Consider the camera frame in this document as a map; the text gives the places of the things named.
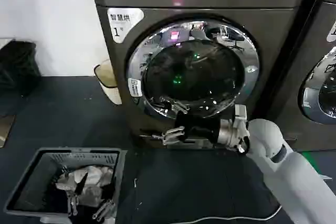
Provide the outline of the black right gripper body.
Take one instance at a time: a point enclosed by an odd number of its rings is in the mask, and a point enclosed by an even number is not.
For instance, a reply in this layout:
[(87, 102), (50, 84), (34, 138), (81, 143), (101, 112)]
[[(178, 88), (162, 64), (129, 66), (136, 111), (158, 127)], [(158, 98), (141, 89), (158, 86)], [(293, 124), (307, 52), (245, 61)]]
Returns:
[(176, 116), (175, 127), (184, 127), (184, 134), (178, 139), (185, 142), (188, 138), (205, 138), (211, 143), (217, 143), (220, 129), (219, 118), (202, 118), (179, 112)]

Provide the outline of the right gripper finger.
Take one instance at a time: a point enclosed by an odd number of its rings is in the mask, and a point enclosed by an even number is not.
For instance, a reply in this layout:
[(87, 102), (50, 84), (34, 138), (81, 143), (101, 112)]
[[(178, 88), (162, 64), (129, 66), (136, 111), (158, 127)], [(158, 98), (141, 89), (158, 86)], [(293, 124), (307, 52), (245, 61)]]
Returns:
[(180, 142), (179, 137), (184, 136), (184, 126), (177, 128), (169, 129), (164, 133), (154, 133), (151, 135), (151, 138), (154, 140), (161, 141), (164, 146), (173, 145)]
[(174, 100), (168, 97), (160, 97), (160, 101), (167, 107), (168, 110), (174, 113), (188, 114), (190, 107), (183, 104), (181, 101)]

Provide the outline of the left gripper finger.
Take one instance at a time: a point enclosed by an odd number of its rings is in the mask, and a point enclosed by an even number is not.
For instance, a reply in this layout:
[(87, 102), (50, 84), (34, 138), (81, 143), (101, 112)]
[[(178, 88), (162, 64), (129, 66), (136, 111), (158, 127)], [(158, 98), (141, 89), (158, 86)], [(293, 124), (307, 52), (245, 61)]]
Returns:
[(110, 184), (102, 187), (102, 203), (98, 210), (92, 215), (92, 219), (95, 221), (101, 221), (106, 214), (111, 210), (114, 205), (113, 196), (115, 192), (116, 179), (113, 178)]
[(88, 173), (85, 173), (84, 177), (77, 184), (75, 191), (67, 193), (67, 207), (69, 216), (76, 216), (78, 214), (77, 206), (79, 205), (79, 196), (83, 191), (87, 177)]

